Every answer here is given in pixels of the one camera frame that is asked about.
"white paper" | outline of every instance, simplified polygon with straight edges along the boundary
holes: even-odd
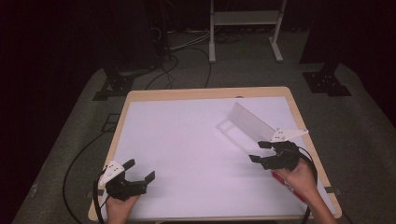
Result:
[[[130,103],[114,157],[135,159],[129,181],[155,171],[131,219],[302,216],[306,205],[248,154],[269,150],[234,126],[235,103],[273,128],[297,129],[284,97],[150,101]],[[305,147],[301,137],[292,140]],[[335,210],[321,183],[318,189]],[[102,209],[106,218],[106,209]]]

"cable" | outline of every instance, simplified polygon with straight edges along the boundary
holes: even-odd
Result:
[[[147,70],[145,70],[145,71],[142,71],[142,72],[132,73],[132,74],[130,74],[130,75],[121,75],[121,76],[122,76],[122,77],[126,77],[126,78],[134,79],[134,78],[136,78],[136,77],[140,77],[140,76],[143,76],[143,75],[145,75],[145,74],[152,73],[152,72],[154,72],[155,70],[157,70],[157,68],[158,68],[158,66],[155,65],[154,67],[149,68],[149,69],[147,69]]]
[[[199,35],[201,35],[201,33],[206,33],[207,34],[207,30],[198,30],[198,31],[195,31],[195,30],[185,30],[185,31],[181,31],[181,33],[184,33],[184,34],[189,34],[189,35],[196,35],[196,36],[199,36]]]
[[[98,221],[101,224],[104,224],[105,221],[103,220],[102,217],[102,213],[101,213],[101,207],[99,206],[99,200],[98,200],[98,183],[99,183],[99,179],[100,177],[105,173],[106,169],[101,171],[99,173],[99,175],[95,178],[95,180],[93,181],[93,205],[95,206],[95,212],[96,212],[96,216],[98,217]]]
[[[315,164],[314,164],[314,161],[312,160],[311,155],[304,148],[299,147],[299,149],[302,149],[303,151],[305,151],[308,154],[309,158],[307,156],[305,156],[305,154],[300,152],[300,158],[305,160],[308,163],[308,165],[310,166],[312,174],[313,174],[314,179],[315,179],[315,183],[317,184],[318,183],[318,170],[317,170],[317,167],[315,167]],[[310,214],[311,214],[311,209],[309,208],[309,206],[307,206],[306,210],[305,210],[305,214],[304,214],[303,220],[301,222],[302,224],[305,224],[308,221]]]
[[[342,210],[342,212],[343,212],[344,217],[346,217],[346,220],[347,220],[350,224],[353,224],[353,221],[352,221],[352,219],[350,219],[349,215],[348,215],[344,210]]]
[[[158,36],[158,38],[157,38],[157,41],[159,41],[159,40],[161,39],[162,34],[163,34],[163,33],[161,32],[161,30],[158,29],[157,27],[151,27],[150,29],[151,29],[151,30],[156,30],[156,31],[158,31],[159,36]]]
[[[106,202],[107,202],[108,198],[110,198],[110,195],[108,195],[108,194],[107,194],[107,197],[106,197],[105,201],[102,203],[102,205],[100,205],[100,208],[102,208],[102,207],[103,207],[103,205],[105,205],[105,204],[106,204]]]
[[[198,48],[182,48],[182,49],[176,49],[176,50],[174,50],[173,52],[178,52],[178,51],[181,51],[181,50],[183,50],[183,49],[195,49],[195,50],[199,50],[199,51],[201,51],[201,52],[206,56],[206,58],[207,58],[207,63],[209,64],[209,73],[207,74],[206,82],[205,82],[205,85],[204,85],[204,88],[206,89],[206,88],[207,88],[207,84],[209,83],[209,79],[210,79],[211,72],[212,72],[212,64],[211,64],[210,61],[209,61],[209,56],[207,55],[207,53],[206,53],[204,50],[198,49]]]
[[[311,159],[311,161],[313,161],[311,154],[309,154],[309,152],[303,148],[303,147],[298,147],[299,149],[303,150],[304,152],[306,152],[306,154],[309,156],[309,159]]]
[[[78,224],[82,224],[81,221],[79,221],[79,219],[75,216],[75,214],[73,213],[73,211],[71,210],[67,200],[66,200],[66,194],[65,194],[65,187],[66,187],[66,182],[67,182],[67,177],[69,176],[69,172],[72,169],[74,163],[76,162],[76,160],[78,159],[78,157],[93,143],[95,142],[97,139],[99,139],[102,135],[104,135],[105,133],[107,133],[107,131],[110,131],[114,129],[114,127],[111,127],[110,129],[101,132],[99,135],[97,135],[95,138],[93,138],[91,140],[91,142],[89,142],[78,154],[77,156],[73,159],[73,161],[70,163],[69,167],[67,168],[66,174],[64,175],[64,184],[62,186],[62,196],[64,199],[64,205],[67,208],[67,211],[69,212],[70,216],[78,223]]]
[[[215,33],[217,31],[219,31],[220,29],[221,29],[221,26],[217,27],[217,29],[215,30]],[[193,39],[192,41],[190,41],[190,42],[188,42],[186,44],[179,45],[179,46],[176,46],[176,47],[172,47],[172,48],[169,48],[169,49],[170,50],[183,49],[183,48],[186,48],[188,46],[192,46],[192,45],[198,44],[199,42],[202,42],[202,41],[204,41],[204,40],[206,40],[206,39],[208,39],[210,37],[210,32],[209,31],[205,31],[205,32],[206,32],[206,34],[204,34],[204,35],[202,35],[202,36],[200,36],[200,37],[198,37],[196,39]]]
[[[224,38],[224,40],[219,40],[219,36],[222,36]],[[216,41],[216,44],[231,45],[231,44],[234,44],[236,42],[242,41],[245,38],[246,38],[245,32],[242,33],[242,38],[239,38],[236,35],[230,35],[228,33],[220,33],[220,34],[215,36],[215,41]]]
[[[172,71],[172,70],[178,65],[178,58],[177,58],[176,56],[172,55],[172,54],[171,54],[170,56],[176,60],[175,65],[173,65],[173,66],[171,67],[171,69],[166,70],[165,72],[159,74],[159,75],[156,76],[154,79],[152,79],[152,80],[150,81],[150,83],[146,86],[145,90],[148,90],[148,89],[149,89],[149,86],[150,86],[157,78],[159,78],[159,77],[161,77],[161,76],[163,76],[163,75],[169,73],[170,71]]]
[[[168,86],[170,86],[171,89],[173,89],[172,83],[175,81],[175,78],[169,73],[169,71],[165,70],[163,68],[163,65],[161,64],[161,69],[166,73],[166,76],[168,77],[168,84],[165,86],[165,89],[168,89]]]

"floor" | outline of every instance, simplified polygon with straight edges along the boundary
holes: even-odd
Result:
[[[299,64],[308,32],[280,33],[278,45],[283,63],[275,61],[269,35],[268,32],[228,35],[228,40],[235,41],[217,44],[217,61],[212,64],[203,53],[208,51],[206,42],[194,45],[195,49],[177,51],[173,55],[178,64],[175,58],[163,63],[166,70],[176,66],[169,72],[170,77],[160,76],[148,86],[163,73],[156,69],[138,77],[133,90],[200,89],[206,82],[207,88],[290,88],[345,213],[354,223],[396,223],[395,128],[363,88],[359,77],[342,64],[335,75],[352,96],[311,93],[302,72],[318,71],[322,64]],[[172,46],[197,38],[184,33],[170,36]],[[109,114],[121,112],[125,100],[109,97],[93,101],[105,80],[103,70],[92,74],[14,223],[77,223],[64,204],[63,187],[76,219],[92,223],[87,217],[92,181],[102,169],[113,135],[101,130]],[[338,221],[348,223],[345,217]]]

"black bracket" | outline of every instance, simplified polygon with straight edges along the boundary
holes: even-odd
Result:
[[[291,141],[270,143],[259,142],[261,148],[273,148],[276,152],[275,156],[260,157],[249,155],[252,162],[260,163],[264,170],[274,170],[287,168],[290,171],[294,170],[300,158],[299,148]]]
[[[130,160],[122,166],[126,171],[134,166],[134,160]],[[123,201],[135,195],[146,194],[148,184],[155,179],[155,171],[147,175],[144,180],[135,182],[125,180],[125,171],[106,183],[107,194]]]
[[[100,91],[97,91],[93,101],[104,101],[107,97],[126,96],[132,89],[134,78],[130,77],[108,77]]]
[[[319,72],[303,72],[304,79],[313,93],[327,93],[329,96],[351,96],[346,86],[341,85],[334,75],[338,62],[326,62]]]

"hand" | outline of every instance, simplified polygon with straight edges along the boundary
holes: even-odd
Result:
[[[139,199],[139,196],[140,195],[131,197],[125,200],[125,202],[113,197],[109,197],[106,202],[107,223],[124,224],[131,214],[132,207]]]
[[[303,196],[318,224],[337,223],[326,203],[320,197],[314,175],[305,160],[300,159],[293,171],[287,169],[274,171],[282,176],[292,189]]]
[[[300,159],[297,167],[291,172],[288,169],[274,170],[282,178],[288,182],[292,189],[297,191],[305,199],[309,198],[313,193],[317,193],[317,184],[315,183],[309,164]]]

